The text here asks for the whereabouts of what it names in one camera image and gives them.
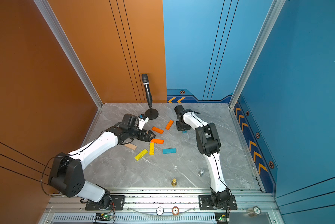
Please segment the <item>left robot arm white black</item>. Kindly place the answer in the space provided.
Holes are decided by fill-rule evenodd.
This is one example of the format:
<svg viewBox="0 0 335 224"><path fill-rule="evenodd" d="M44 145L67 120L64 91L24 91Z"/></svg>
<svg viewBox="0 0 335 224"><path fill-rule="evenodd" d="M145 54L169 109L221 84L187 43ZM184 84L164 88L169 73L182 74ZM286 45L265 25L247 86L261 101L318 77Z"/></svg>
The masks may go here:
<svg viewBox="0 0 335 224"><path fill-rule="evenodd" d="M80 197L93 202L98 209L106 209L111 204L110 192L87 181L84 177L85 168L107 150L122 145L124 141L137 139L150 142L156 137L151 130L129 127L110 127L102 131L101 135L82 148L70 152L60 153L52 160L52 168L48 184L67 197Z"/></svg>

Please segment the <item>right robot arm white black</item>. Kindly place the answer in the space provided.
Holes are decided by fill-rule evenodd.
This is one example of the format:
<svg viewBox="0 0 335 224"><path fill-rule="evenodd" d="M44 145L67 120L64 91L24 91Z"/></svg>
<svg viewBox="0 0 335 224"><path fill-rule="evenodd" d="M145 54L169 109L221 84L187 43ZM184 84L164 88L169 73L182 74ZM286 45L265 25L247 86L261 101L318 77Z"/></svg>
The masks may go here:
<svg viewBox="0 0 335 224"><path fill-rule="evenodd" d="M195 111L184 109L181 105L175 107L175 113L179 131L190 129L195 131L197 148L205 157L208 165L213 206L217 209L225 208L232 197L232 193L223 177L220 163L221 141L216 125L203 121Z"/></svg>

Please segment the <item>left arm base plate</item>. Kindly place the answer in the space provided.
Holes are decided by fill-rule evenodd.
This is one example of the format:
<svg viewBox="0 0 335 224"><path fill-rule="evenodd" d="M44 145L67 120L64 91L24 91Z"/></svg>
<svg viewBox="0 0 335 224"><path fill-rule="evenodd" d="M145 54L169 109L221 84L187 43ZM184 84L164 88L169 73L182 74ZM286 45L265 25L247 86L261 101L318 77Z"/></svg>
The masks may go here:
<svg viewBox="0 0 335 224"><path fill-rule="evenodd" d="M100 202L88 200L86 203L86 211L122 211L125 203L124 195L113 195L104 197Z"/></svg>

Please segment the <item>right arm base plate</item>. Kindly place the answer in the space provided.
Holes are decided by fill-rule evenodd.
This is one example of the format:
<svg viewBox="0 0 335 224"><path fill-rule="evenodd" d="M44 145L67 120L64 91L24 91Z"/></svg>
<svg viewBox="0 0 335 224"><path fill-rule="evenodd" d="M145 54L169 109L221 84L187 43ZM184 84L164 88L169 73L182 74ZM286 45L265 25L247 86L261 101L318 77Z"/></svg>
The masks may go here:
<svg viewBox="0 0 335 224"><path fill-rule="evenodd" d="M199 208L202 211L207 210L232 210L238 209L237 202L234 195L231 195L227 200L213 199L212 195L199 195L198 196Z"/></svg>

